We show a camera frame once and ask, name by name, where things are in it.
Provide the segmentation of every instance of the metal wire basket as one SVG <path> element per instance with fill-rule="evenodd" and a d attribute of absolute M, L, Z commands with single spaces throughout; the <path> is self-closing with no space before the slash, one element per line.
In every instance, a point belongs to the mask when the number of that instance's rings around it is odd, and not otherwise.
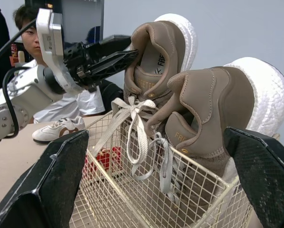
<path fill-rule="evenodd" d="M 110 113 L 87 127 L 90 131 L 90 150 L 99 141 L 111 119 Z M 227 183 L 174 148 L 171 149 L 177 163 L 185 166 L 185 169 L 173 173 L 173 178 L 180 183 L 172 183 L 180 204 L 172 202 L 160 191 L 156 169 L 149 178 L 135 180 L 131 175 L 132 164 L 125 153 L 129 124 L 130 121 L 124 121 L 117 128 L 97 157 L 87 152 L 80 189 L 99 227 L 248 227 L 252 207 L 238 176 Z M 135 137 L 133 131 L 130 139 L 133 155 L 138 150 Z M 161 156 L 158 149 L 151 148 L 138 172 L 145 174 L 153 163 L 159 167 Z"/>

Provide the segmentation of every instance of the shoe insole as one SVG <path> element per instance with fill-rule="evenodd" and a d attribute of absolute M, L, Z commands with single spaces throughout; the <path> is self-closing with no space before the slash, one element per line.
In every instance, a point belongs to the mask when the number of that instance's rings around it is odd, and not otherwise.
<path fill-rule="evenodd" d="M 145 48 L 141 67 L 146 73 L 157 75 L 163 74 L 165 70 L 165 58 L 153 47 L 151 41 L 148 41 Z"/>

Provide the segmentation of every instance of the sneaker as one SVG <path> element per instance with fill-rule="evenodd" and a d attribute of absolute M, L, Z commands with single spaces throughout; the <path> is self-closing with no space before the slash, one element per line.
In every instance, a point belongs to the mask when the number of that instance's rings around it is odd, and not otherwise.
<path fill-rule="evenodd" d="M 226 66 L 182 72 L 169 80 L 168 88 L 173 96 L 149 119 L 145 130 L 152 134 L 167 119 L 165 134 L 170 144 L 222 178 L 232 176 L 225 173 L 229 155 L 223 131 L 227 126 L 273 136 L 284 120 L 284 76 L 259 59 L 247 57 Z M 196 167 L 179 164 L 175 172 L 184 178 L 173 180 L 181 186 L 181 194 L 173 193 L 180 197 L 179 208 L 187 211 L 178 214 L 178 221 L 186 225 L 192 222 L 189 214 L 196 216 L 196 208 L 198 218 L 202 216 L 215 193 L 215 181 L 205 179 L 205 173 L 195 175 L 193 170 Z M 168 199 L 156 194 L 163 202 Z M 176 219 L 172 209 L 166 213 Z"/>
<path fill-rule="evenodd" d="M 62 118 L 52 125 L 36 130 L 32 138 L 37 143 L 47 144 L 61 136 L 83 129 L 85 129 L 85 123 L 82 117 L 78 116 L 75 119 Z"/>
<path fill-rule="evenodd" d="M 195 29 L 186 18 L 165 14 L 139 26 L 131 41 L 130 48 L 139 50 L 139 55 L 125 72 L 124 99 L 128 103 L 128 97 L 135 95 L 139 101 L 153 100 L 160 108 L 172 95 L 168 80 L 192 66 Z"/>

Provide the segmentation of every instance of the red object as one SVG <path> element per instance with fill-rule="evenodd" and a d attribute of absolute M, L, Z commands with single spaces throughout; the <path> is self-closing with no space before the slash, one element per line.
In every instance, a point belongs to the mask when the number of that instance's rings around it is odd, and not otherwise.
<path fill-rule="evenodd" d="M 112 155 L 112 167 L 109 167 L 110 162 L 110 156 Z M 111 171 L 113 172 L 122 170 L 121 165 L 121 147 L 112 147 L 112 152 L 110 152 L 110 149 L 103 148 L 101 152 L 97 155 L 96 160 L 103 166 L 105 171 Z M 96 165 L 90 162 L 88 162 L 88 156 L 86 155 L 85 158 L 85 167 L 83 169 L 83 174 L 88 175 L 88 173 L 91 173 L 91 175 L 95 175 L 94 172 L 97 171 Z"/>
<path fill-rule="evenodd" d="M 12 57 L 18 57 L 18 50 L 16 44 L 11 44 Z"/>

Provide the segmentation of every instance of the white and brown sneaker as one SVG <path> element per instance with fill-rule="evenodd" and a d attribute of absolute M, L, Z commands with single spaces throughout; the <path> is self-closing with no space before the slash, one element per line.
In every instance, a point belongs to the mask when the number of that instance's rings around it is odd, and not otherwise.
<path fill-rule="evenodd" d="M 62 118 L 51 125 L 36 130 L 32 138 L 35 142 L 47 144 L 66 134 L 78 132 L 85 129 L 85 123 L 82 117 L 75 119 Z"/>

